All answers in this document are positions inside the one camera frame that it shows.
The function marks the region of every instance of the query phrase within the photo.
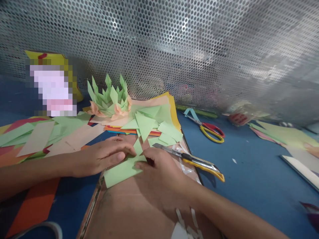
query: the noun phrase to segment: metal mesh wall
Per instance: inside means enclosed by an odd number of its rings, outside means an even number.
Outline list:
[[[231,112],[251,102],[319,120],[317,0],[2,0],[0,72],[25,78],[25,49],[64,54],[79,86],[127,80],[133,98]]]

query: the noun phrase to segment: blue surface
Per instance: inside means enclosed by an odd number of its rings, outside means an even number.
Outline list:
[[[319,194],[280,159],[279,155],[290,156],[285,148],[260,139],[248,126],[233,126],[226,117],[199,116],[201,122],[212,123],[225,133],[223,144],[213,143],[182,113],[177,116],[191,153],[214,163],[225,176],[222,183],[199,169],[204,186],[245,207],[290,238],[319,237],[299,203],[319,206]]]
[[[89,106],[88,95],[78,104],[78,111]],[[0,76],[0,126],[11,124],[17,120],[27,119],[36,115],[35,111],[42,110],[42,101],[38,99],[37,89],[28,88],[23,82],[8,81]],[[93,141],[92,145],[115,136],[114,133],[104,132]],[[95,190],[100,174],[85,178],[62,178],[54,203],[52,204],[48,221],[58,223],[63,232],[63,238],[75,238],[81,222]],[[27,190],[1,203],[0,238],[7,234],[15,215],[17,214]],[[46,228],[36,228],[22,237],[54,238],[54,233]]]

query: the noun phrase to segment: yellow utility knife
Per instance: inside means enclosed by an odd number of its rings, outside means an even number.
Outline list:
[[[197,168],[200,168],[204,171],[207,171],[207,172],[215,175],[223,183],[225,182],[224,175],[211,162],[208,162],[208,161],[203,160],[201,158],[197,158],[197,157],[190,155],[190,154],[187,154],[187,153],[178,152],[174,149],[170,149],[170,148],[165,147],[165,146],[158,144],[158,143],[153,144],[153,147],[163,149],[170,154],[176,155],[176,156],[182,158],[184,162],[189,163],[189,164],[191,164]]]

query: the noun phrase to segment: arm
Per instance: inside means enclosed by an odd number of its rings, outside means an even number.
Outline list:
[[[143,154],[154,160],[155,166],[138,162],[136,167],[152,178],[151,182],[162,183],[188,198],[227,238],[287,238],[260,217],[184,175],[167,152],[149,148]]]
[[[121,162],[126,153],[136,155],[133,146],[111,137],[86,150],[0,168],[0,201],[33,185],[57,177],[85,177]]]

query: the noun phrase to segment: finger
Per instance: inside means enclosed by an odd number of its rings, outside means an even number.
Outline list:
[[[136,162],[135,168],[141,169],[144,172],[150,172],[150,171],[154,170],[154,168],[152,166],[148,165],[147,162]]]
[[[99,158],[104,158],[120,151],[136,156],[136,152],[133,145],[125,141],[120,141],[120,142],[104,141],[103,144],[101,145],[101,148],[97,156]]]
[[[123,152],[118,152],[115,154],[112,154],[106,158],[101,159],[101,171],[111,167],[114,164],[118,164],[119,162],[123,161],[125,159],[125,153]]]
[[[146,158],[150,158],[152,160],[155,160],[156,156],[159,153],[158,148],[147,148],[143,151],[142,155],[144,155]]]
[[[123,138],[121,138],[119,136],[113,136],[113,137],[106,139],[106,141],[123,141]]]

